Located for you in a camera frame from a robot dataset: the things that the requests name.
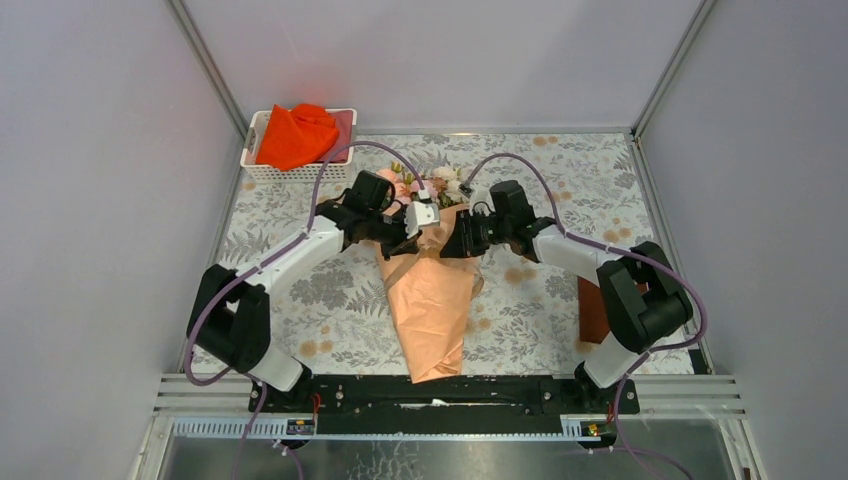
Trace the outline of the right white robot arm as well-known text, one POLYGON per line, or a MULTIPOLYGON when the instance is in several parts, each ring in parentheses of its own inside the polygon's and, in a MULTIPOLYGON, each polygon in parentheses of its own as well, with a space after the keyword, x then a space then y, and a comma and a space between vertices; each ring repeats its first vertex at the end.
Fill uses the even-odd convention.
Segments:
POLYGON ((537 216, 514 180, 494 185, 490 195, 491 212, 457 213, 441 257, 478 257, 506 245, 520 257, 596 286, 609 332, 576 368, 573 396, 583 410, 601 410, 612 400, 613 386, 642 356, 693 318, 686 289, 653 242, 620 250, 568 233, 554 218, 537 216))

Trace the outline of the tan ribbon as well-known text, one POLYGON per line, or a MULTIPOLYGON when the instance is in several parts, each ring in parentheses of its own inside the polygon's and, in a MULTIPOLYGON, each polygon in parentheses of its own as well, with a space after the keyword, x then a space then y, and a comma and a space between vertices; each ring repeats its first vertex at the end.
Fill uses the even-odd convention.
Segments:
POLYGON ((383 279, 386 291, 390 291, 407 273, 415 266, 425 260, 435 262, 439 265, 449 266, 451 259, 441 257, 441 250, 447 243, 452 228, 427 227, 422 235, 416 240, 417 253, 401 254, 389 259, 381 255, 377 248, 377 263, 383 279))

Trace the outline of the white plastic basket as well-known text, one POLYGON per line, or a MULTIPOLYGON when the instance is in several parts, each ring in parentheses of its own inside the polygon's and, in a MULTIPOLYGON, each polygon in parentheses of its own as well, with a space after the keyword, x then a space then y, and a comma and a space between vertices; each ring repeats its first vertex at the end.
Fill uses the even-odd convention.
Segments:
MULTIPOLYGON (((322 163, 313 162, 290 170, 280 170, 274 166, 259 164, 256 162, 258 152, 263 143, 268 123, 272 115, 271 110, 259 110, 253 114, 247 136, 243 142, 240 157, 241 168, 258 184, 280 184, 280 183, 310 183, 315 180, 322 163)), ((354 127, 354 139, 356 139, 356 125, 354 127)), ((350 147, 350 157, 347 164, 330 164, 325 167, 322 179, 331 182, 347 181, 353 174, 353 163, 355 158, 354 148, 350 147)))

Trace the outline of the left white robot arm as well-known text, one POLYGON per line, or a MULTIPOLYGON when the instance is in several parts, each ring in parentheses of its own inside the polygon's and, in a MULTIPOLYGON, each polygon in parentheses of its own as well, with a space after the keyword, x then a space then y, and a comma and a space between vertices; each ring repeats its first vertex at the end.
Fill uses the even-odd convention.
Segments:
POLYGON ((200 347, 235 371, 272 388, 288 411, 309 401, 306 367, 272 342, 271 296, 306 276, 320 263, 362 241, 383 254, 411 253, 427 226, 439 221, 430 196, 389 213, 388 180, 368 171, 335 199, 314 201, 306 226, 259 259, 237 268, 214 264, 203 274, 188 321, 190 347, 200 347))

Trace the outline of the pink rose stems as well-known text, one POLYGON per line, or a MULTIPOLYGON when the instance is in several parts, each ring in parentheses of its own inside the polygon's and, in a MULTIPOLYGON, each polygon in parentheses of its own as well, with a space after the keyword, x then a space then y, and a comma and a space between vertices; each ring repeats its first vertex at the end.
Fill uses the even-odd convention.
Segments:
MULTIPOLYGON (((468 207, 468 200, 460 191, 460 173, 460 169, 445 165, 421 176, 429 198, 439 209, 468 207)), ((417 177, 402 163, 392 162, 388 168, 378 170, 377 175, 392 184, 381 204, 381 210, 391 214, 401 206, 421 199, 422 189, 417 177)))

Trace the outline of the orange cloth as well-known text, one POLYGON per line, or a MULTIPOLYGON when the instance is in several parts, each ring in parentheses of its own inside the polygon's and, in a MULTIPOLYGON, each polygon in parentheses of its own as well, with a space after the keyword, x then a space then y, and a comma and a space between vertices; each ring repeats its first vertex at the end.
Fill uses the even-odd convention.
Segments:
POLYGON ((275 105, 260 144, 256 163, 289 171, 322 159, 340 136, 337 120, 325 108, 275 105))

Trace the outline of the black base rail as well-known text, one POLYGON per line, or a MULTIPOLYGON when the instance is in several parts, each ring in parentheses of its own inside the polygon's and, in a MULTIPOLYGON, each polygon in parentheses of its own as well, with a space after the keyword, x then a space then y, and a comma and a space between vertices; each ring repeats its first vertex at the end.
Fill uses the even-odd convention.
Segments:
POLYGON ((636 415, 633 381, 598 389, 572 376, 455 376, 413 383, 405 375, 304 377, 288 392, 252 386, 250 412, 303 414, 322 435, 560 434, 561 417, 636 415))

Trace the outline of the beige orange wrapping paper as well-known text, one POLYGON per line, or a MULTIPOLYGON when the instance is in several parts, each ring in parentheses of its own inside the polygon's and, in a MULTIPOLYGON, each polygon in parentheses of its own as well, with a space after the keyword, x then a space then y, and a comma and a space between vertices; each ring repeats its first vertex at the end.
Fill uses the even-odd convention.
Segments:
MULTIPOLYGON (((440 211, 437 227, 452 228, 456 213, 440 211)), ((461 373, 471 304, 484 285, 479 260, 451 259, 449 266, 425 260, 386 291, 392 322, 414 384, 461 373)))

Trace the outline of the dark red cloth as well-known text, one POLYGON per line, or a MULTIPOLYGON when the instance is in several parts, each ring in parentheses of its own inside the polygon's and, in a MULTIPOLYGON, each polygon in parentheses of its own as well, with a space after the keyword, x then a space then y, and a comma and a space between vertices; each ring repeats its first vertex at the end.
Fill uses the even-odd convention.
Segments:
POLYGON ((357 111, 355 109, 328 109, 327 113, 335 120, 338 137, 318 162, 328 161, 330 164, 347 164, 351 149, 342 150, 342 147, 349 145, 354 139, 357 111))

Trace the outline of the brown wooden block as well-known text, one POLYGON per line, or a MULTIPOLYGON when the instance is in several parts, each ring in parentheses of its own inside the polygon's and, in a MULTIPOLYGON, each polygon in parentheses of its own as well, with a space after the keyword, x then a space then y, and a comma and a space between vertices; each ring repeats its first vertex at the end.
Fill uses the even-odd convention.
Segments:
POLYGON ((577 282, 579 302, 579 340, 601 344, 610 333, 601 289, 579 277, 577 282))

